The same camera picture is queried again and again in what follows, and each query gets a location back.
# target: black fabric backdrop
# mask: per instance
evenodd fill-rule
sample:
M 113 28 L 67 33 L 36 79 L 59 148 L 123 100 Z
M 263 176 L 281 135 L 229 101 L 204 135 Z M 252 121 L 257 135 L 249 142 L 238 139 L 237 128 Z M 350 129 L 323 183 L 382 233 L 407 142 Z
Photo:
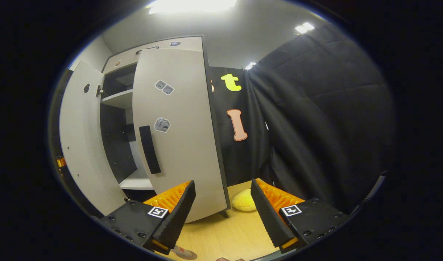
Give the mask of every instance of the black fabric backdrop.
M 221 76 L 239 78 L 240 91 Z M 280 46 L 251 70 L 210 67 L 227 184 L 260 177 L 349 213 L 391 167 L 396 122 L 384 78 L 330 25 Z M 239 109 L 236 142 L 228 109 Z

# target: yellow plush toy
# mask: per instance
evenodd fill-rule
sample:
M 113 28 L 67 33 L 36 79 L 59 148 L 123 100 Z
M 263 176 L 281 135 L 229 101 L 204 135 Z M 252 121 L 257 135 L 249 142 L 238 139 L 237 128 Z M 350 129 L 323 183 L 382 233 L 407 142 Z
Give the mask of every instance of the yellow plush toy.
M 250 188 L 241 191 L 233 198 L 233 207 L 242 211 L 256 210 L 255 203 L 250 195 Z

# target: white shelf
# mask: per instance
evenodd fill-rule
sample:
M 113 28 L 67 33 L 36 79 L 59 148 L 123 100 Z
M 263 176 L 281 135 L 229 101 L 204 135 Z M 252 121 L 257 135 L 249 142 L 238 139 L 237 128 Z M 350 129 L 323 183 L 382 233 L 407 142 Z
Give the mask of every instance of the white shelf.
M 153 190 L 149 178 L 139 170 L 131 173 L 125 180 L 120 183 L 120 188 L 125 190 Z
M 106 97 L 102 99 L 101 102 L 121 109 L 129 109 L 132 107 L 133 104 L 132 101 L 133 101 L 133 89 L 130 89 Z

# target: open cabinet door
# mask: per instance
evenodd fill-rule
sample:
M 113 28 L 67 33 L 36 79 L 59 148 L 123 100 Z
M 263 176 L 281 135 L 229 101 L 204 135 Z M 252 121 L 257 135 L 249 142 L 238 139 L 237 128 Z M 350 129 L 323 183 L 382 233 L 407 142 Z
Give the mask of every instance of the open cabinet door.
M 202 50 L 142 50 L 132 103 L 136 141 L 156 193 L 194 180 L 187 223 L 229 208 Z
M 115 179 L 102 143 L 99 122 L 104 75 L 81 61 L 64 92 L 59 133 L 64 158 L 78 188 L 102 214 L 121 207 L 126 195 Z

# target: door handle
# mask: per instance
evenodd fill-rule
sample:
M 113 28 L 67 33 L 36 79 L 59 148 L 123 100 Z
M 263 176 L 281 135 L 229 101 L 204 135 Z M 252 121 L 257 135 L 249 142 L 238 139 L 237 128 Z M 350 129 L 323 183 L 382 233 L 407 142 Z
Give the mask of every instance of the door handle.
M 158 46 L 152 46 L 152 47 L 145 48 L 145 49 L 152 49 L 152 48 L 158 49 L 159 47 Z
M 154 143 L 152 142 L 152 136 L 150 134 L 150 126 L 139 127 L 139 135 L 141 137 L 141 145 L 146 156 L 147 165 L 151 174 L 160 173 L 159 162 L 157 161 L 156 151 L 154 149 Z

